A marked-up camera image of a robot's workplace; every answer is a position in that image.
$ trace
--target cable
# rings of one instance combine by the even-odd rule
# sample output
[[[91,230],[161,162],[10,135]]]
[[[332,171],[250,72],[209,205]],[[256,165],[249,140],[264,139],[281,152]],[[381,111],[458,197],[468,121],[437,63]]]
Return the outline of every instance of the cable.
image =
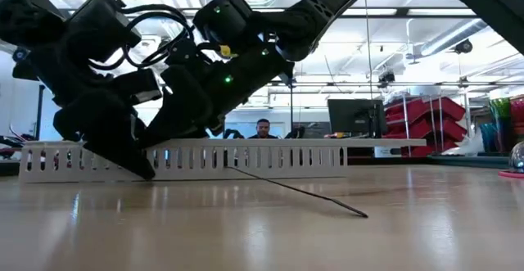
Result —
[[[142,11],[169,11],[173,14],[175,14],[178,18],[181,20],[186,21],[186,16],[180,12],[179,9],[175,7],[171,7],[169,5],[165,4],[149,4],[149,5],[140,5],[136,7],[131,8],[120,8],[119,12],[124,14],[131,14],[131,13],[137,13]]]
[[[193,30],[195,30],[195,26],[191,26],[190,27],[191,29],[191,32]],[[175,46],[177,45],[178,42],[180,42],[180,40],[182,40],[182,38],[184,38],[184,35],[186,34],[186,30],[180,32],[176,37],[174,37],[174,39],[172,39],[171,41],[169,41],[167,44],[165,45],[162,45],[161,47],[159,47],[156,51],[154,51],[151,55],[149,55],[148,57],[146,57],[146,59],[144,59],[142,61],[142,63],[147,63],[149,61],[152,61],[153,58],[155,58],[156,56],[158,56],[160,53],[162,52],[165,52],[167,51],[168,53],[171,53],[173,51],[173,49],[175,48]],[[207,57],[202,51],[200,48],[197,48],[198,52],[201,54],[202,58],[211,63],[213,62],[209,57]]]
[[[373,100],[373,67],[371,66],[371,39],[369,35],[368,0],[364,0],[366,6],[366,33],[368,35],[368,64],[369,64],[369,96]]]
[[[331,81],[333,81],[333,85],[335,85],[335,87],[337,87],[338,91],[340,91],[340,93],[342,94],[345,94],[344,91],[342,91],[337,83],[335,83],[335,77],[333,77],[333,73],[331,72],[331,67],[329,67],[329,63],[328,63],[328,57],[324,55],[324,60],[326,61],[326,65],[327,65],[327,71],[329,71],[329,75],[331,75]]]
[[[187,22],[185,20],[181,20],[179,17],[173,15],[173,14],[169,14],[167,12],[163,12],[163,11],[154,11],[154,12],[147,12],[147,13],[144,13],[140,16],[138,16],[137,18],[131,20],[131,22],[129,22],[129,24],[126,26],[126,29],[129,29],[131,30],[132,28],[134,28],[138,23],[148,19],[148,18],[152,18],[152,17],[164,17],[164,18],[169,18],[173,21],[176,21],[178,22],[184,29],[185,31],[180,33],[178,37],[183,37],[185,34],[187,35],[187,38],[191,39],[191,40],[194,40],[195,39],[195,36],[192,32],[192,28],[187,24]],[[172,43],[173,41],[169,42],[168,44],[170,44],[171,47],[173,47],[174,43]],[[122,47],[122,51],[124,53],[124,58],[127,62],[129,62],[129,64],[131,64],[132,66],[135,66],[137,68],[144,68],[144,67],[148,67],[148,66],[151,66],[151,65],[154,65],[155,63],[161,61],[162,59],[166,58],[168,55],[169,55],[169,52],[165,52],[163,54],[161,54],[159,57],[157,57],[156,59],[152,59],[152,57],[154,57],[153,55],[150,55],[149,57],[146,58],[146,60],[148,59],[149,61],[143,61],[142,63],[137,63],[135,61],[133,61],[131,59],[131,57],[129,56],[129,45],[126,45],[124,47]],[[153,54],[158,54],[160,53],[159,50],[156,50]]]
[[[304,191],[304,190],[301,190],[299,188],[295,188],[293,186],[289,186],[289,185],[286,185],[286,184],[283,184],[283,183],[279,183],[277,181],[273,181],[271,179],[267,179],[267,178],[262,178],[262,177],[259,177],[257,175],[253,175],[253,174],[250,174],[250,173],[247,173],[246,171],[243,171],[241,169],[237,169],[237,168],[234,168],[234,167],[231,167],[231,166],[226,166],[226,168],[229,168],[229,169],[234,169],[236,170],[237,172],[239,173],[242,173],[242,174],[246,174],[250,177],[253,177],[253,178],[257,178],[259,180],[263,180],[263,181],[266,181],[266,182],[269,182],[269,183],[273,183],[275,185],[278,185],[278,186],[282,186],[282,187],[285,187],[287,189],[291,189],[291,190],[294,190],[296,192],[300,192],[300,193],[304,193],[305,195],[309,195],[309,196],[313,196],[313,197],[317,197],[317,198],[320,198],[320,199],[323,199],[325,201],[330,201],[330,202],[333,202],[333,203],[336,203],[337,205],[347,209],[347,210],[350,210],[354,213],[356,213],[357,215],[359,215],[360,217],[362,218],[368,218],[368,214],[364,213],[363,211],[361,210],[357,210],[355,209],[354,207],[352,206],[348,206],[347,204],[343,203],[342,201],[338,201],[334,198],[331,198],[331,197],[327,197],[327,196],[321,196],[319,194],[316,194],[316,193],[312,193],[312,192],[307,192],[307,191]]]

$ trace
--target white wall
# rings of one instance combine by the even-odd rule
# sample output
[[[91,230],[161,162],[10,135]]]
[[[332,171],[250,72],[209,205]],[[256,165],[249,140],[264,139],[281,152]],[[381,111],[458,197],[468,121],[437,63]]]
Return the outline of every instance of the white wall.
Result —
[[[17,133],[33,134],[38,111],[39,82],[14,79],[15,62],[0,52],[0,135],[10,135],[9,125]]]

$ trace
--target white cable tray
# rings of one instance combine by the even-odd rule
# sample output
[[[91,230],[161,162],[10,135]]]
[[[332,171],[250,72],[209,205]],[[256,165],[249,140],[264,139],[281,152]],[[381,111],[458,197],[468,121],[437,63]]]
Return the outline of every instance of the white cable tray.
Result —
[[[147,149],[155,180],[237,179],[235,167],[265,178],[341,177],[349,173],[349,147],[425,146],[420,139],[179,139]],[[110,182],[141,180],[83,149],[77,142],[27,142],[20,181]]]

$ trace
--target thin wire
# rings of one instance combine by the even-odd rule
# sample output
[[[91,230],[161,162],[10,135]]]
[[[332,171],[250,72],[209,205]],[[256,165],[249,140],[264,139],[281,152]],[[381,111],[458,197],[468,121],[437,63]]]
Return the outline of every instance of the thin wire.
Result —
[[[195,39],[195,36],[194,36],[194,34],[192,32],[192,28],[187,24],[187,22],[185,20],[180,20],[180,18],[178,18],[176,15],[170,14],[168,12],[163,12],[163,11],[153,11],[153,12],[144,13],[144,14],[140,15],[139,17],[131,20],[131,22],[129,22],[128,25],[126,26],[126,29],[132,29],[138,23],[140,23],[140,22],[142,22],[142,21],[144,21],[144,20],[146,20],[148,18],[152,18],[152,17],[164,17],[164,18],[169,18],[171,20],[174,20],[174,21],[178,22],[185,29],[185,31],[182,32],[181,34],[187,34],[187,38],[189,38],[191,40]],[[131,57],[129,56],[129,50],[130,50],[129,45],[126,45],[126,46],[124,46],[122,48],[125,60],[127,62],[129,62],[129,64],[131,64],[132,66],[135,66],[137,68],[143,68],[143,67],[148,67],[148,66],[154,65],[155,63],[161,61],[162,59],[166,58],[169,55],[169,52],[165,52],[165,53],[162,53],[159,57],[157,57],[155,59],[151,59],[148,62],[137,63],[137,62],[133,61],[131,59]]]
[[[460,54],[458,54],[457,57],[458,57],[458,77],[462,78],[462,63],[460,60]]]
[[[326,65],[327,65],[327,71],[329,71],[329,75],[331,75],[331,81],[333,81],[333,85],[335,85],[335,87],[337,87],[338,91],[340,91],[340,93],[342,94],[345,94],[344,91],[342,91],[337,83],[335,82],[335,77],[333,77],[333,73],[331,72],[331,67],[329,67],[329,63],[328,63],[328,57],[324,54],[324,60],[326,61]]]
[[[368,14],[368,0],[364,0],[366,8],[366,31],[368,35],[368,64],[369,64],[369,96],[373,100],[373,67],[371,66],[371,39],[369,36],[369,14]]]
[[[350,211],[356,213],[357,215],[359,215],[362,218],[368,218],[369,217],[368,214],[364,213],[363,211],[357,210],[357,209],[355,209],[352,206],[348,206],[347,204],[343,203],[342,201],[338,201],[338,200],[336,200],[334,198],[327,197],[327,196],[321,196],[319,194],[312,193],[312,192],[307,192],[307,191],[304,191],[302,189],[299,189],[299,188],[296,188],[296,187],[293,187],[293,186],[289,186],[289,185],[286,185],[286,184],[283,184],[283,183],[280,183],[280,182],[277,182],[277,181],[273,181],[271,179],[262,178],[262,177],[259,177],[257,175],[254,175],[254,174],[247,173],[246,171],[243,171],[241,169],[237,169],[237,168],[234,168],[234,167],[226,166],[226,168],[234,169],[234,170],[236,170],[239,173],[246,174],[246,175],[248,175],[250,177],[257,178],[259,180],[263,180],[263,181],[266,181],[266,182],[269,182],[269,183],[273,183],[275,185],[282,186],[282,187],[285,187],[287,189],[291,189],[291,190],[294,190],[296,192],[303,193],[305,195],[317,197],[317,198],[323,199],[325,201],[330,201],[330,202],[336,203],[337,205],[339,205],[339,206],[341,206],[341,207],[343,207],[343,208],[345,208],[347,210],[350,210]]]
[[[149,5],[140,5],[136,7],[131,8],[120,8],[119,12],[124,14],[132,14],[136,12],[143,12],[143,11],[168,11],[173,14],[175,14],[178,18],[181,20],[187,20],[186,16],[180,12],[179,9],[165,5],[165,4],[149,4]]]

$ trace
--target exposed duct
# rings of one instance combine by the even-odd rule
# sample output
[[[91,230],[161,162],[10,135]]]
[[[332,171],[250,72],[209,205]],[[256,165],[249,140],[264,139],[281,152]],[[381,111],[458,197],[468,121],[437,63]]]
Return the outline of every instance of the exposed duct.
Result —
[[[481,19],[461,21],[451,29],[439,34],[433,40],[425,42],[420,47],[421,57],[435,55],[449,49],[485,29],[487,26],[488,24]]]

